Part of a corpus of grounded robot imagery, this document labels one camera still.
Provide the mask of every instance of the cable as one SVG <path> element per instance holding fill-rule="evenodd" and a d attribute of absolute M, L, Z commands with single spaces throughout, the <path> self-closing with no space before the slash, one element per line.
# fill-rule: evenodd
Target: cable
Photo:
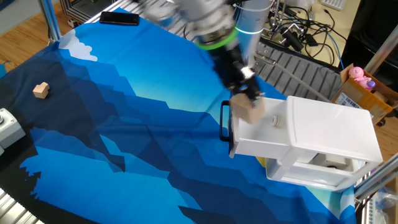
<path fill-rule="evenodd" d="M 310 55 L 310 53 L 309 53 L 308 50 L 307 50 L 307 45 L 308 45 L 308 43 L 304 43 L 304 42 L 303 42 L 303 44 L 305 44 L 304 49 L 305 49 L 305 52 L 307 53 L 307 55 L 313 58 L 313 56 Z M 328 48 L 330 49 L 330 52 L 331 52 L 331 62 L 330 62 L 330 65 L 334 65 L 336 59 L 335 59 L 335 51 L 333 50 L 333 48 L 330 47 L 330 45 L 328 45 L 328 44 L 319 44 L 319 45 L 325 45 L 326 47 L 328 47 Z"/>
<path fill-rule="evenodd" d="M 342 61 L 342 59 L 341 59 L 341 55 L 340 55 L 340 51 L 338 50 L 337 43 L 336 43 L 335 39 L 334 39 L 329 33 L 328 33 L 328 35 L 329 35 L 330 39 L 331 39 L 331 40 L 335 43 L 335 45 L 336 45 L 338 58 L 340 59 L 340 65 L 341 65 L 341 68 L 344 69 L 343 61 Z"/>
<path fill-rule="evenodd" d="M 321 53 L 321 51 L 323 50 L 323 48 L 325 48 L 325 44 L 326 44 L 326 39 L 328 38 L 328 32 L 326 31 L 326 34 L 325 34 L 325 39 L 323 39 L 323 44 L 322 44 L 322 47 L 321 47 L 321 49 L 314 55 L 314 56 L 312 56 L 312 57 L 316 57 L 318 54 L 320 54 Z"/>
<path fill-rule="evenodd" d="M 302 7 L 295 7 L 295 6 L 287 6 L 288 9 L 301 9 L 303 10 L 306 14 L 307 14 L 307 19 L 310 19 L 310 14 L 308 13 L 308 11 Z"/>
<path fill-rule="evenodd" d="M 295 22 L 286 22 L 284 25 L 289 25 L 289 24 L 297 24 L 297 23 L 295 23 Z M 276 28 L 276 30 L 273 32 L 273 34 L 272 34 L 272 36 L 271 36 L 271 40 L 274 38 L 274 34 L 277 34 L 278 31 L 281 30 L 281 28 L 282 28 L 282 26 L 278 26 L 278 27 Z"/>
<path fill-rule="evenodd" d="M 242 32 L 242 33 L 244 33 L 244 34 L 249 34 L 249 35 L 260 34 L 260 33 L 261 33 L 262 31 L 264 31 L 264 30 L 270 31 L 270 29 L 267 29 L 267 28 L 262 28 L 260 31 L 257 31 L 257 32 L 248 32 L 248 31 L 241 30 L 241 29 L 239 29 L 239 28 L 237 28 L 237 27 L 235 27 L 235 29 L 236 29 L 237 31 L 239 31 L 239 32 Z"/>
<path fill-rule="evenodd" d="M 289 16 L 284 15 L 284 17 L 286 17 L 290 21 L 294 21 L 294 19 L 290 18 Z M 295 23 L 295 22 L 287 22 L 285 24 L 297 24 L 297 23 Z"/>
<path fill-rule="evenodd" d="M 187 25 L 188 25 L 188 23 L 185 24 L 184 30 L 182 31 L 182 34 L 184 35 L 185 40 L 187 39 L 187 36 L 185 35 L 185 31 L 187 30 Z"/>
<path fill-rule="evenodd" d="M 371 194 L 371 195 L 365 200 L 364 203 L 360 203 L 360 204 L 355 208 L 355 213 L 358 212 L 358 211 L 361 211 L 361 210 L 366 206 L 366 204 L 373 198 L 373 196 L 374 196 L 376 193 L 377 193 L 377 191 L 375 191 L 373 194 Z"/>
<path fill-rule="evenodd" d="M 302 23 L 301 21 L 307 21 L 306 19 L 301 19 L 301 18 L 300 18 L 300 19 L 288 18 L 288 20 L 291 20 L 291 21 L 296 20 L 297 22 L 301 23 L 301 25 L 304 25 L 304 26 L 305 26 L 305 24 Z M 347 38 L 345 38 L 345 37 L 342 36 L 340 33 L 338 33 L 336 30 L 334 30 L 334 28 L 329 27 L 328 24 L 323 24 L 323 23 L 317 22 L 317 21 L 310 21 L 310 22 L 313 23 L 312 25 L 315 25 L 315 26 L 318 26 L 318 27 L 322 27 L 322 28 L 324 28 L 325 26 L 327 26 L 327 28 L 330 29 L 330 31 L 328 31 L 328 32 L 333 31 L 335 34 L 337 34 L 338 36 L 340 36 L 341 38 L 343 38 L 343 39 L 347 42 Z"/>
<path fill-rule="evenodd" d="M 332 19 L 332 21 L 333 21 L 333 25 L 331 26 L 331 28 L 332 29 L 335 28 L 336 22 L 335 22 L 335 19 L 333 18 L 333 16 L 331 16 L 330 12 L 327 9 L 323 9 L 323 11 L 325 13 L 327 13 L 330 16 L 330 19 Z"/>

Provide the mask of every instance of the table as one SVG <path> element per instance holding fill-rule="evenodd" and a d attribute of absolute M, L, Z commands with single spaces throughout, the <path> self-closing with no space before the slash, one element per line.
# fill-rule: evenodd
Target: table
<path fill-rule="evenodd" d="M 313 20 L 324 23 L 324 24 L 332 25 L 333 21 L 331 20 L 330 16 L 323 11 L 324 9 L 327 9 L 330 12 L 330 14 L 333 16 L 333 18 L 336 22 L 334 30 L 339 32 L 343 37 L 348 38 L 348 35 L 351 30 L 351 26 L 353 25 L 356 11 L 358 10 L 358 6 L 359 6 L 360 2 L 361 2 L 361 0 L 348 0 L 348 1 L 346 1 L 346 4 L 345 4 L 343 10 L 337 11 L 330 7 L 321 5 L 320 1 L 317 0 L 316 4 L 312 7 L 312 11 L 314 12 Z M 300 11 L 298 16 L 301 18 L 304 18 L 304 19 L 307 18 L 306 13 L 303 11 Z M 334 32 L 332 32 L 330 34 L 336 40 L 340 54 L 342 54 L 344 51 L 345 45 L 346 45 L 345 40 L 342 39 L 340 36 L 338 36 Z M 319 35 L 316 35 L 314 38 L 318 43 L 323 43 L 325 35 L 319 34 Z M 326 44 L 330 45 L 333 48 L 334 53 L 335 53 L 335 62 L 333 65 L 338 67 L 340 64 L 340 60 L 338 58 L 338 52 L 336 50 L 335 44 L 330 39 L 330 37 L 328 37 L 326 39 Z M 313 55 L 321 49 L 321 45 L 319 45 L 317 47 L 307 47 L 307 49 L 308 49 L 308 52 Z M 321 60 L 322 62 L 330 63 L 331 62 L 330 49 L 325 47 L 322 50 L 322 52 L 319 53 L 319 55 L 317 55 L 315 58 L 317 60 Z"/>
<path fill-rule="evenodd" d="M 212 67 L 145 20 L 69 32 L 0 79 L 27 133 L 0 157 L 0 187 L 44 223 L 354 223 L 352 189 L 270 181 L 255 157 L 228 157 Z M 31 92 L 42 81 L 46 100 Z"/>

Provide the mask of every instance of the metal bar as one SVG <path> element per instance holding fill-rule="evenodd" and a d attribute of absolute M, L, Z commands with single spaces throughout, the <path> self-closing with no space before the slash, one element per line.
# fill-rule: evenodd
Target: metal bar
<path fill-rule="evenodd" d="M 282 19 L 284 18 L 285 9 L 286 9 L 286 4 L 284 4 L 284 6 L 282 7 L 282 14 L 280 15 L 280 18 L 279 18 L 280 22 L 282 22 Z M 279 17 L 278 8 L 276 9 L 275 14 L 278 14 L 278 17 Z"/>
<path fill-rule="evenodd" d="M 14 222 L 12 224 L 16 224 L 28 211 L 26 209 L 24 209 L 24 211 L 22 211 L 14 220 Z"/>
<path fill-rule="evenodd" d="M 28 220 L 30 220 L 30 218 L 33 217 L 32 214 L 29 214 L 29 216 L 22 222 L 22 224 L 26 224 Z"/>
<path fill-rule="evenodd" d="M 82 23 L 84 23 L 85 21 L 87 21 L 90 18 L 90 16 L 87 16 L 86 14 L 82 13 L 79 10 L 74 9 L 73 7 L 68 9 L 68 15 L 75 16 L 75 17 L 72 17 L 72 19 L 75 19 L 77 21 L 80 20 L 80 21 L 82 21 Z"/>
<path fill-rule="evenodd" d="M 323 87 L 323 84 L 325 83 L 325 80 L 326 80 L 326 77 L 328 76 L 328 72 L 326 71 L 325 72 L 325 75 L 323 76 L 323 79 L 322 79 L 322 82 L 321 82 L 321 85 L 320 85 L 320 87 L 319 87 L 319 90 L 318 90 L 318 92 L 320 92 L 321 93 L 321 91 L 322 91 L 322 87 Z"/>
<path fill-rule="evenodd" d="M 398 153 L 391 157 L 386 163 L 380 166 L 378 170 L 374 171 L 368 178 L 364 179 L 355 187 L 355 197 L 364 192 L 365 189 L 372 184 L 371 182 L 379 181 L 382 177 L 390 173 L 396 167 L 398 167 Z"/>
<path fill-rule="evenodd" d="M 294 70 L 293 70 L 293 74 L 296 73 L 297 68 L 298 68 L 299 65 L 300 65 L 300 62 L 301 62 L 301 60 L 299 59 L 298 62 L 297 62 L 297 64 L 296 64 L 296 66 L 295 66 L 295 68 L 294 68 Z M 287 87 L 289 86 L 289 84 L 290 84 L 291 81 L 292 81 L 292 77 L 290 77 L 290 78 L 287 80 L 286 86 L 285 86 L 284 90 L 282 91 L 282 94 L 283 94 L 283 95 L 285 94 L 286 89 L 287 89 Z"/>
<path fill-rule="evenodd" d="M 277 55 L 279 54 L 278 59 L 276 60 L 276 63 L 279 63 L 280 59 L 281 59 L 282 56 L 283 56 L 283 53 L 282 53 L 282 52 L 277 52 L 276 54 L 277 54 Z M 276 69 L 275 66 L 272 66 L 272 67 L 271 67 L 271 70 L 270 70 L 270 72 L 268 73 L 268 76 L 264 79 L 264 81 L 268 82 L 268 79 L 271 77 L 271 75 L 272 75 L 272 73 L 275 71 L 275 69 Z"/>
<path fill-rule="evenodd" d="M 4 196 L 6 196 L 6 195 L 7 195 L 7 193 L 3 192 L 3 193 L 0 195 L 0 200 L 1 200 Z"/>
<path fill-rule="evenodd" d="M 314 74 L 314 76 L 312 77 L 311 82 L 310 82 L 310 84 L 309 84 L 310 86 L 312 86 L 312 83 L 313 83 L 313 81 L 315 80 L 315 77 L 317 77 L 318 71 L 319 71 L 319 67 L 315 70 L 315 74 Z M 310 93 L 310 90 L 307 90 L 307 91 L 305 92 L 305 94 L 304 94 L 304 98 L 307 98 L 309 93 Z"/>
<path fill-rule="evenodd" d="M 0 208 L 2 208 L 5 204 L 7 204 L 7 202 L 10 201 L 11 199 L 12 197 L 8 196 L 8 198 L 5 199 L 2 204 L 0 204 Z"/>
<path fill-rule="evenodd" d="M 390 53 L 394 50 L 396 45 L 398 44 L 398 25 L 392 31 L 387 40 L 383 43 L 380 49 L 373 56 L 371 61 L 365 67 L 365 71 L 370 74 L 375 74 L 381 63 L 385 61 L 385 59 L 390 55 Z"/>
<path fill-rule="evenodd" d="M 279 14 L 278 14 L 278 10 L 279 10 L 279 4 L 280 4 L 280 0 L 276 1 L 276 7 L 275 7 L 275 16 L 274 16 L 274 20 L 272 21 L 272 26 L 276 24 L 276 21 L 279 20 Z"/>
<path fill-rule="evenodd" d="M 254 54 L 255 57 L 257 57 L 260 60 L 265 61 L 265 63 L 271 63 L 273 66 L 280 68 L 282 71 L 284 71 L 286 74 L 288 74 L 290 77 L 292 77 L 294 80 L 299 82 L 301 85 L 303 85 L 308 91 L 312 92 L 316 96 L 319 97 L 319 99 L 331 103 L 331 101 L 324 97 L 322 94 L 320 94 L 318 91 L 314 90 L 310 85 L 306 84 L 304 81 L 301 79 L 297 78 L 293 73 L 291 73 L 289 70 L 287 70 L 285 67 L 279 65 L 275 60 L 266 58 L 265 56 L 262 56 L 261 54 Z"/>
<path fill-rule="evenodd" d="M 65 5 L 64 1 L 60 0 L 62 12 L 64 15 L 67 15 L 67 6 Z"/>
<path fill-rule="evenodd" d="M 50 41 L 58 41 L 61 39 L 61 32 L 58 26 L 57 17 L 55 16 L 54 8 L 51 0 L 39 0 L 40 9 L 44 17 L 44 21 L 49 28 Z"/>
<path fill-rule="evenodd" d="M 395 179 L 398 175 L 398 169 L 395 169 L 392 173 L 384 176 L 380 181 L 376 182 L 367 191 L 363 192 L 361 195 L 358 196 L 358 199 L 363 200 L 366 199 L 369 195 L 373 194 L 374 192 L 378 191 L 380 188 L 388 184 L 390 181 Z"/>
<path fill-rule="evenodd" d="M 11 210 L 13 208 L 14 205 L 17 204 L 17 201 L 13 201 L 4 211 L 2 211 L 2 214 L 0 215 L 0 218 L 3 218 L 3 216 L 5 216 L 5 214 L 7 214 L 7 212 L 9 210 Z"/>
<path fill-rule="evenodd" d="M 245 1 L 242 7 L 236 6 L 241 11 L 236 22 L 236 27 L 241 31 L 238 34 L 243 60 L 253 67 L 255 64 L 254 53 L 260 41 L 261 32 L 267 21 L 268 13 L 273 1 L 251 0 Z"/>

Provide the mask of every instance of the wooden floor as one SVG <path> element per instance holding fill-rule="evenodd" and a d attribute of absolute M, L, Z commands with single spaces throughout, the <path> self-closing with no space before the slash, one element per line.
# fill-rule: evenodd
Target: wooden floor
<path fill-rule="evenodd" d="M 68 25 L 59 3 L 54 5 L 54 10 L 63 35 L 72 28 Z M 11 61 L 6 64 L 7 71 L 10 71 L 47 46 L 48 41 L 47 26 L 43 16 L 38 14 L 0 36 L 0 63 Z M 387 124 L 384 127 L 375 128 L 382 155 L 386 161 L 398 152 L 398 119 L 387 118 Z"/>

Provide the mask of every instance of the cardboard box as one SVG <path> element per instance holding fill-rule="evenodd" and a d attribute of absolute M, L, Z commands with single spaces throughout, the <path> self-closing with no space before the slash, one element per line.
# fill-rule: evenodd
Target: cardboard box
<path fill-rule="evenodd" d="M 368 110 L 372 115 L 373 125 L 376 125 L 388 113 L 398 107 L 398 93 L 392 91 L 368 72 L 365 72 L 365 75 L 372 78 L 376 83 L 376 86 L 372 90 L 376 92 L 376 95 L 374 95 L 353 78 L 349 77 L 349 70 L 353 67 L 354 65 L 351 64 L 340 72 L 343 86 L 331 101 L 339 105 Z"/>

